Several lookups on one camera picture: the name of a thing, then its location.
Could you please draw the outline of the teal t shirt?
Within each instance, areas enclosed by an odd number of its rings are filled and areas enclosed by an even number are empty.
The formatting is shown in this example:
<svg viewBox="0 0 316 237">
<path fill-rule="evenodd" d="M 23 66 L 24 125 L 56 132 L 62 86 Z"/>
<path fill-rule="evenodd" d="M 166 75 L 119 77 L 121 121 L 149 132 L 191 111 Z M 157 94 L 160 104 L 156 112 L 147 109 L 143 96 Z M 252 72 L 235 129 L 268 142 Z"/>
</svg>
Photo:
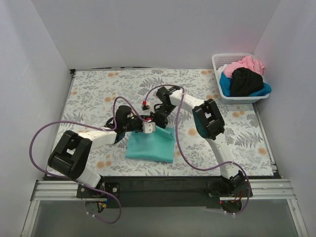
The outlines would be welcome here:
<svg viewBox="0 0 316 237">
<path fill-rule="evenodd" d="M 172 163 L 175 129 L 157 127 L 153 133 L 132 132 L 126 144 L 126 157 Z"/>
</svg>

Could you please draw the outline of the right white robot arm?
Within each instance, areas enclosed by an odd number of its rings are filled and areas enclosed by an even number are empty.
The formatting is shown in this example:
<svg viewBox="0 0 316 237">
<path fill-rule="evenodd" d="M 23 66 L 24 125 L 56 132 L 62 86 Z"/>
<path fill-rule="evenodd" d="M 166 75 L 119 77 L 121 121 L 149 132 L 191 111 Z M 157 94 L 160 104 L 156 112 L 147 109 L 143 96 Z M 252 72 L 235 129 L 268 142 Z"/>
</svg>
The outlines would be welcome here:
<svg viewBox="0 0 316 237">
<path fill-rule="evenodd" d="M 151 117 L 157 126 L 166 128 L 168 125 L 167 117 L 175 108 L 178 109 L 175 119 L 175 135 L 178 149 L 185 163 L 198 171 L 211 171 L 220 168 L 223 194 L 242 193 L 242 189 L 245 188 L 248 192 L 247 196 L 250 197 L 249 178 L 244 169 L 234 161 L 226 143 L 225 122 L 216 102 L 212 99 L 204 101 L 185 94 L 184 88 L 181 86 L 172 85 L 170 89 L 167 89 L 165 85 L 159 85 L 152 88 L 151 91 L 155 89 L 157 89 L 156 96 L 161 104 L 158 109 L 154 108 Z M 211 146 L 218 165 L 210 168 L 199 168 L 191 164 L 185 157 L 178 138 L 178 117 L 181 109 L 193 115 L 196 130 Z"/>
</svg>

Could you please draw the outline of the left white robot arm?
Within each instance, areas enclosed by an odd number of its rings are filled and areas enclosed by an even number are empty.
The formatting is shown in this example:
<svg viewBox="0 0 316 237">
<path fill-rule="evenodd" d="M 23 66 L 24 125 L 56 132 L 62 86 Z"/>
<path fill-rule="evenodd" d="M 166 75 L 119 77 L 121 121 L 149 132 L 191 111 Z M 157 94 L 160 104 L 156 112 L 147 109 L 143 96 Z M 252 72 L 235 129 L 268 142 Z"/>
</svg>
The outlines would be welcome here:
<svg viewBox="0 0 316 237">
<path fill-rule="evenodd" d="M 143 132 L 143 121 L 148 118 L 148 115 L 137 117 L 129 106 L 122 105 L 101 130 L 81 133 L 67 130 L 51 153 L 48 166 L 73 181 L 96 188 L 102 178 L 86 166 L 90 151 L 118 143 L 126 132 Z"/>
</svg>

